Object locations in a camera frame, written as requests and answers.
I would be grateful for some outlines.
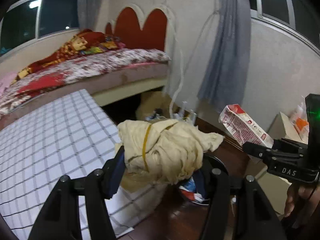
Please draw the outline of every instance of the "grid pattern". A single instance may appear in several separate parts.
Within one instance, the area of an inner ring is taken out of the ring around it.
[[[27,239],[57,180],[88,175],[115,156],[116,125],[86,90],[59,98],[0,131],[0,213],[20,240]],[[133,194],[121,187],[106,200],[111,224],[121,234],[149,215],[164,186]],[[83,240],[90,239],[84,197],[79,197]]]

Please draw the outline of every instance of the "green light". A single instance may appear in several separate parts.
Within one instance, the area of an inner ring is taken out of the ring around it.
[[[320,110],[317,111],[317,112],[308,111],[307,113],[313,115],[313,117],[314,117],[315,119],[320,120]]]

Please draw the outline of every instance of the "gray curtain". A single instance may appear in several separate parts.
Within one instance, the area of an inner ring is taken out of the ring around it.
[[[78,18],[80,30],[95,27],[101,0],[78,0]]]
[[[251,15],[249,0],[222,0],[220,21],[211,59],[198,98],[217,112],[241,104],[250,57]]]

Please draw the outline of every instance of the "screw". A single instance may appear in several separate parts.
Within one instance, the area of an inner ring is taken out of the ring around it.
[[[61,182],[66,182],[68,179],[69,179],[69,176],[63,175],[63,176],[60,178],[60,181],[61,181]]]
[[[218,168],[214,168],[214,169],[212,169],[212,173],[213,173],[214,175],[220,175],[220,174],[221,174],[221,170],[218,169]]]
[[[249,181],[249,182],[253,182],[253,181],[254,181],[254,176],[252,176],[252,175],[247,175],[246,179],[247,179],[247,181]]]
[[[103,170],[102,169],[96,169],[93,171],[93,173],[96,175],[96,176],[100,176],[103,174]]]

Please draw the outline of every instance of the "mattress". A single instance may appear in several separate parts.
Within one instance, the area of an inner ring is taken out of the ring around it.
[[[0,97],[0,118],[31,99],[59,87],[109,74],[132,64],[167,64],[169,60],[163,51],[157,49],[119,49],[44,67],[18,80],[3,93]]]
[[[56,100],[57,98],[63,97],[80,89],[86,89],[90,95],[93,95],[97,92],[145,79],[165,78],[167,73],[167,64],[134,64],[105,75],[84,79],[82,81],[42,94],[37,98],[33,98],[31,101],[18,106],[13,112],[1,116],[0,130],[4,129],[9,124],[30,113],[31,111],[34,111],[37,108]]]
[[[35,219],[57,180],[102,168],[115,156],[116,125],[86,90],[48,103],[0,131],[0,213],[20,239],[28,238]],[[123,188],[106,206],[119,236],[159,204],[164,186],[138,192]],[[83,240],[89,240],[84,197],[79,197]]]

